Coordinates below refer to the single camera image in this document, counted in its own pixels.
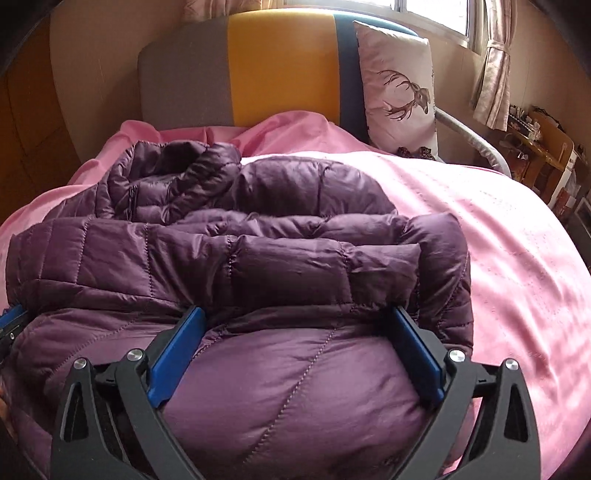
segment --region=purple puffer jacket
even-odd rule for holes
[[[380,308],[472,351],[470,262],[449,214],[408,219],[339,163],[140,142],[11,241],[7,290],[37,318],[3,373],[44,472],[72,362],[121,359],[204,308],[164,416],[208,479],[383,478],[426,413]]]

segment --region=pink curtain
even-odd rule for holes
[[[210,18],[282,6],[283,0],[187,0],[183,19],[187,22],[200,22]]]
[[[514,0],[486,0],[490,40],[472,108],[474,118],[489,128],[507,130],[509,115],[509,48],[515,36],[517,5]]]

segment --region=white pillow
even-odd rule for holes
[[[433,61],[426,38],[354,22],[369,138],[380,150],[437,155]]]

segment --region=metal screw head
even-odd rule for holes
[[[134,348],[133,350],[127,352],[127,360],[130,362],[137,362],[138,360],[141,360],[143,356],[144,353],[139,348]]]
[[[452,359],[452,362],[461,364],[466,359],[466,354],[461,350],[452,350],[449,352],[449,358]]]
[[[74,362],[74,368],[76,370],[82,370],[86,366],[86,358],[79,358]]]
[[[505,360],[505,366],[509,370],[519,370],[519,363],[514,358],[508,358]]]

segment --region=pink bedsheet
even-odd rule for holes
[[[472,255],[474,360],[519,360],[540,431],[543,479],[564,461],[591,417],[591,277],[558,220],[532,191],[500,174],[381,154],[315,113],[282,113],[249,130],[158,132],[125,122],[68,186],[44,193],[0,227],[0,308],[7,306],[11,235],[96,183],[134,142],[179,139],[231,142],[254,157],[243,163],[299,152],[337,160],[373,176],[403,215],[453,212]]]

